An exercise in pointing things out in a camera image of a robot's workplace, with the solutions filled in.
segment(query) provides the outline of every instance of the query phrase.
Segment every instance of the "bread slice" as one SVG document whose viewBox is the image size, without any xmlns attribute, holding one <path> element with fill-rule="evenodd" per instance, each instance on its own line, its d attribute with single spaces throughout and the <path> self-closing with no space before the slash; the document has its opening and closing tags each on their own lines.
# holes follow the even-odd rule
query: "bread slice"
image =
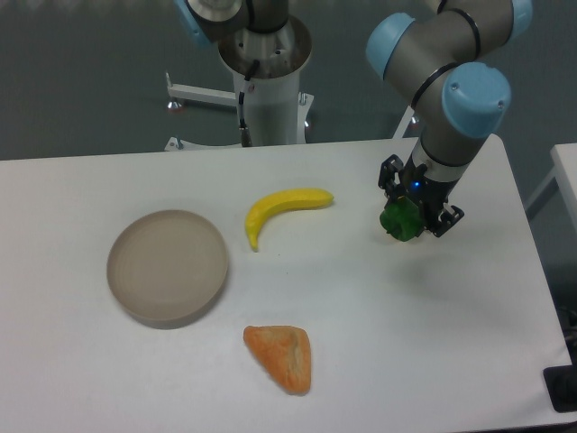
<svg viewBox="0 0 577 433">
<path fill-rule="evenodd" d="M 244 343 L 272 378 L 287 392 L 310 389 L 310 343 L 298 327 L 247 327 Z"/>
</svg>

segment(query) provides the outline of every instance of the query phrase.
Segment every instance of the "green pepper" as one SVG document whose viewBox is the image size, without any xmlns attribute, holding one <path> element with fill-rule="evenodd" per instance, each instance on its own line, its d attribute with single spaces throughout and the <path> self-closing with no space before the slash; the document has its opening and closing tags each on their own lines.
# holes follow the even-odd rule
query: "green pepper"
<svg viewBox="0 0 577 433">
<path fill-rule="evenodd" d="M 389 235 L 401 242 L 406 242 L 420 235 L 425 227 L 418 206 L 405 197 L 401 197 L 385 207 L 385 210 L 380 214 L 380 224 Z"/>
</svg>

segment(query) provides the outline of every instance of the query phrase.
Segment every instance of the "gray plate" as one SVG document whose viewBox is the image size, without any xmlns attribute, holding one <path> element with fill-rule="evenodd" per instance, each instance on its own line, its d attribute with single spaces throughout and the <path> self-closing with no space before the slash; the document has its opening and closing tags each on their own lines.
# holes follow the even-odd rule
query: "gray plate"
<svg viewBox="0 0 577 433">
<path fill-rule="evenodd" d="M 224 285 L 224 239 L 203 217 L 182 210 L 128 226 L 108 256 L 108 285 L 122 306 L 150 327 L 185 326 L 213 304 Z"/>
</svg>

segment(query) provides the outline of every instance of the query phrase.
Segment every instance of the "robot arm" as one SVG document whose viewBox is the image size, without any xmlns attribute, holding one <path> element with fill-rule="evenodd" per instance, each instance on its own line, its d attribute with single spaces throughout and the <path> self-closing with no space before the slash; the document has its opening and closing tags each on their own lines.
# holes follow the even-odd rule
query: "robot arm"
<svg viewBox="0 0 577 433">
<path fill-rule="evenodd" d="M 193 41 L 218 41 L 233 74 L 243 146 L 296 143 L 299 74 L 312 43 L 305 25 L 289 14 L 289 0 L 174 3 Z"/>
<path fill-rule="evenodd" d="M 463 217 L 461 209 L 446 205 L 449 194 L 499 127 L 511 99 L 505 77 L 475 60 L 521 34 L 533 11 L 531 0 L 437 3 L 438 15 L 427 23 L 393 14 L 375 29 L 366 50 L 379 76 L 426 124 L 406 164 L 393 155 L 381 166 L 384 214 L 401 199 L 420 219 L 401 240 L 424 230 L 441 236 Z M 395 232 L 402 218 L 385 215 L 381 223 Z"/>
<path fill-rule="evenodd" d="M 271 33 L 289 19 L 288 0 L 174 0 L 192 39 L 200 44 L 220 41 L 248 29 Z"/>
</svg>

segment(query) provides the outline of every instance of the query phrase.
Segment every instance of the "yellow banana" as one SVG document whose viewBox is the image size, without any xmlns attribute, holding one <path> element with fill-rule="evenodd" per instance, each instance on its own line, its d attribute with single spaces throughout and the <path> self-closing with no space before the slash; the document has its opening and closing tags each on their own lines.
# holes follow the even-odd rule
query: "yellow banana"
<svg viewBox="0 0 577 433">
<path fill-rule="evenodd" d="M 259 249 L 259 232 L 267 220 L 288 210 L 315 209 L 333 202 L 333 194 L 319 188 L 285 189 L 261 198 L 246 215 L 244 228 L 253 251 Z"/>
</svg>

